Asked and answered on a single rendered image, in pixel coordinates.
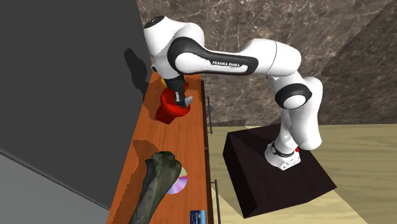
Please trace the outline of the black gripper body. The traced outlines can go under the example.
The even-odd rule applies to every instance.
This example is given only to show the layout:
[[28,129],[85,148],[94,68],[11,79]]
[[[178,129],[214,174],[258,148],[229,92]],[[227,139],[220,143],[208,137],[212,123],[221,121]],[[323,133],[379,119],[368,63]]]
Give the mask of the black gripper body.
[[171,79],[164,79],[167,88],[171,89],[173,92],[184,93],[185,92],[185,77],[179,75],[178,77]]

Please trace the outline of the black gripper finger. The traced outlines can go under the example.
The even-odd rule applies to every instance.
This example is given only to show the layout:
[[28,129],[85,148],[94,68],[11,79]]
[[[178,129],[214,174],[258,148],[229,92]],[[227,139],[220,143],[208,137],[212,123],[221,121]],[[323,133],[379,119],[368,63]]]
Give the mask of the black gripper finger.
[[179,90],[177,92],[174,92],[174,96],[175,96],[175,103],[181,108],[187,108],[193,102],[193,97],[192,96],[186,97],[184,90]]

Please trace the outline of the red vase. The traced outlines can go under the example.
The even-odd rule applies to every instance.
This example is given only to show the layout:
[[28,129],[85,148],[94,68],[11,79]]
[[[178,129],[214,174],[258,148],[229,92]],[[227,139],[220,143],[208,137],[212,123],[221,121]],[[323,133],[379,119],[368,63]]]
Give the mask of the red vase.
[[190,106],[182,108],[177,105],[173,90],[165,88],[160,95],[160,107],[157,109],[155,119],[171,124],[175,118],[187,115],[190,110]]

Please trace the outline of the shiny compact disc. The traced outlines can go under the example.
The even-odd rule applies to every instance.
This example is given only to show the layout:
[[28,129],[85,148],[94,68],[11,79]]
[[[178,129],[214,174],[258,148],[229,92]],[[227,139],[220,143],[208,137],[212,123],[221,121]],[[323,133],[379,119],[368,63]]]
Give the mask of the shiny compact disc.
[[188,181],[188,175],[186,170],[182,167],[181,172],[175,181],[175,183],[170,187],[168,190],[167,194],[176,194],[179,193],[181,190],[184,189]]

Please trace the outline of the green fist statue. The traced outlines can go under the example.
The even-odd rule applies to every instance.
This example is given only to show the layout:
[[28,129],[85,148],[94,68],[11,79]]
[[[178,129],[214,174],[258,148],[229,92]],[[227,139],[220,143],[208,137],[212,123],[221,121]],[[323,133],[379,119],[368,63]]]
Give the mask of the green fist statue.
[[145,160],[146,174],[139,200],[129,224],[149,224],[165,194],[177,181],[181,163],[170,151],[159,151]]

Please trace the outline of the dark robot stand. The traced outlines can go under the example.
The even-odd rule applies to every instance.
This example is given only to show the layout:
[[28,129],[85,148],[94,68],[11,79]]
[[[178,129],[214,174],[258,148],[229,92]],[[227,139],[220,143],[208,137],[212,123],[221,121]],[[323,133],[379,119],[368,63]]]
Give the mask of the dark robot stand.
[[223,158],[245,218],[310,202],[334,189],[335,183],[310,151],[301,162],[282,171],[265,159],[280,124],[229,132]]

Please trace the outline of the blue card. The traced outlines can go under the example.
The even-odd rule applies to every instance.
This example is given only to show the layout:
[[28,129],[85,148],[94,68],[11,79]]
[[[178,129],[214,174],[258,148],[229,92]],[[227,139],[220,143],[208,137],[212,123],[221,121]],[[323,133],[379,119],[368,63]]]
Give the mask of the blue card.
[[206,210],[190,211],[190,224],[207,224]]

